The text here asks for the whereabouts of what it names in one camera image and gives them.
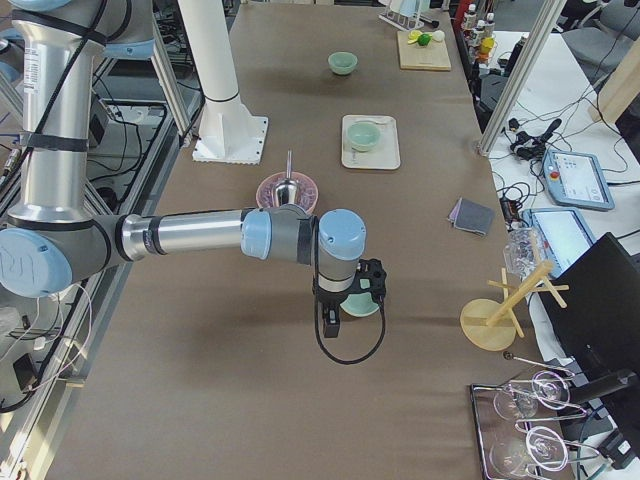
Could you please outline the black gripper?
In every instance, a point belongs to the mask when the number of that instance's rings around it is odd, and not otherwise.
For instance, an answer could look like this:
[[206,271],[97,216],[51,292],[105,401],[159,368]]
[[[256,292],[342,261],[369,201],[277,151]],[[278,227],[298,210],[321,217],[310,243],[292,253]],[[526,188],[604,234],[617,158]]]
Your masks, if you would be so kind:
[[323,336],[337,338],[341,327],[340,304],[335,300],[321,299],[320,306]]

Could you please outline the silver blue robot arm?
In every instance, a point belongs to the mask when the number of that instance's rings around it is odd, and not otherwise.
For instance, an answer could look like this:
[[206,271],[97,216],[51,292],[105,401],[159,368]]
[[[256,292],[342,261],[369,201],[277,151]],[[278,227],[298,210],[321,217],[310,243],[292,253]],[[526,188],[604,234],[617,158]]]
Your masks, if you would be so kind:
[[148,255],[239,247],[314,268],[316,329],[339,332],[359,289],[366,229],[354,212],[295,205],[167,216],[94,215],[84,205],[93,61],[153,52],[147,1],[17,1],[25,41],[21,198],[1,233],[1,283],[37,298]]

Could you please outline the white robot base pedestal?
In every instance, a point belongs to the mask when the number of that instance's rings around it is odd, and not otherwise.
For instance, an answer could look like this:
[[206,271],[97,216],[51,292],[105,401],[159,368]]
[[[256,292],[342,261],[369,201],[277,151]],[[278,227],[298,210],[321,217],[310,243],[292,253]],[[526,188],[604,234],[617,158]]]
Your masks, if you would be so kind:
[[241,99],[222,3],[178,4],[205,98],[193,159],[257,165],[269,120],[252,115]]

